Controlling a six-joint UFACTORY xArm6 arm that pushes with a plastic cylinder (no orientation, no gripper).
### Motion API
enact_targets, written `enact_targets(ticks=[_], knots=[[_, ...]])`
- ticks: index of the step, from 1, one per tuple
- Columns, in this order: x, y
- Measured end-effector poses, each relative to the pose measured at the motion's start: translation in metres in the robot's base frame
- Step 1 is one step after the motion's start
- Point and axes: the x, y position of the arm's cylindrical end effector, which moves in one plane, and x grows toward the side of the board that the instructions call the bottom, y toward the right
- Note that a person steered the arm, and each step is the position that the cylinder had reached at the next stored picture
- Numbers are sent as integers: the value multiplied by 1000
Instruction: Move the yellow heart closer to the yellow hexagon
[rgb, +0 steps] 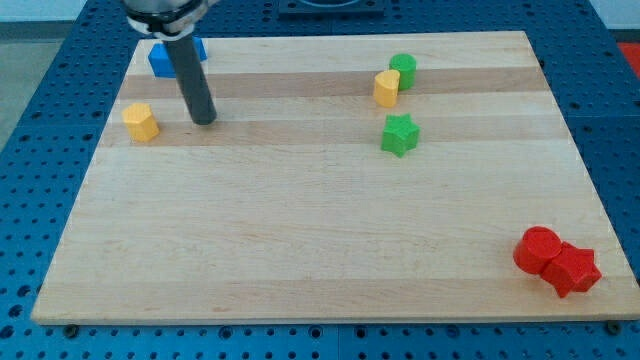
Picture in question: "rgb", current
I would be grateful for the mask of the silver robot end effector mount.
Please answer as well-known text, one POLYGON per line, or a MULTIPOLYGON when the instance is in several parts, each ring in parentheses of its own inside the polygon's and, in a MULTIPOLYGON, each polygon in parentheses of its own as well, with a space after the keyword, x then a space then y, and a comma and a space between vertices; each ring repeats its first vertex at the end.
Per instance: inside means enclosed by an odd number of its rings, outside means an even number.
POLYGON ((180 39, 220 0, 122 0, 129 25, 158 39, 180 39))

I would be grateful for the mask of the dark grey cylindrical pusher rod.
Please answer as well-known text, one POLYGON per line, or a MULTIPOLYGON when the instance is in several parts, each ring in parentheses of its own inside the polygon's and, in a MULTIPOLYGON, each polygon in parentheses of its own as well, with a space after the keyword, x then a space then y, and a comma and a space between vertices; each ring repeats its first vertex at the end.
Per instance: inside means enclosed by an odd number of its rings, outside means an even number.
POLYGON ((192 122, 196 125, 212 124, 217 118, 217 111, 193 36, 189 34, 178 40, 164 41, 164 46, 192 122))

